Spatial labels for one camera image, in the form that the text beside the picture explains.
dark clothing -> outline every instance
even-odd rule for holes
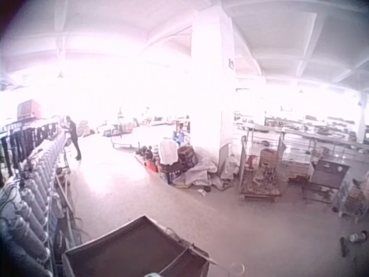
[[[76,127],[76,124],[73,121],[70,121],[69,132],[70,132],[70,138],[72,140],[78,140],[77,127]]]
[[[77,127],[73,121],[69,124],[70,140],[77,150],[77,158],[81,158],[80,146],[78,145]]]
[[[77,150],[77,157],[80,158],[81,157],[81,151],[80,151],[80,146],[78,145],[78,137],[76,137],[76,138],[70,137],[70,140],[72,141],[74,147]]]

white floor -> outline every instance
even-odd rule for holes
[[[276,203],[245,202],[232,188],[204,197],[165,184],[108,138],[83,138],[80,148],[82,161],[71,162],[71,191],[89,234],[84,241],[148,215],[224,267],[244,264],[243,276],[354,276],[353,258],[362,268],[369,257],[369,242],[351,247],[346,258],[338,243],[341,236],[369,230],[368,220],[339,218],[327,205],[303,201],[297,187],[288,187]],[[227,274],[211,266],[208,276]]]

white bag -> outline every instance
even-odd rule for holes
[[[165,138],[159,143],[161,164],[174,164],[178,161],[178,144],[171,138]]]

person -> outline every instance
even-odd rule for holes
[[[78,146],[78,136],[77,136],[76,124],[71,120],[69,115],[67,115],[66,120],[69,123],[70,140],[72,141],[74,147],[77,150],[76,160],[81,160],[82,156],[81,156],[80,147]]]

white pillar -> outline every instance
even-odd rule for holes
[[[232,19],[221,6],[199,12],[191,46],[191,145],[219,166],[233,141],[234,63]]]
[[[359,120],[356,123],[357,132],[356,132],[356,139],[358,143],[363,143],[366,131],[365,125],[365,110],[367,108],[367,101],[368,95],[366,92],[360,92],[360,113],[359,113]]]

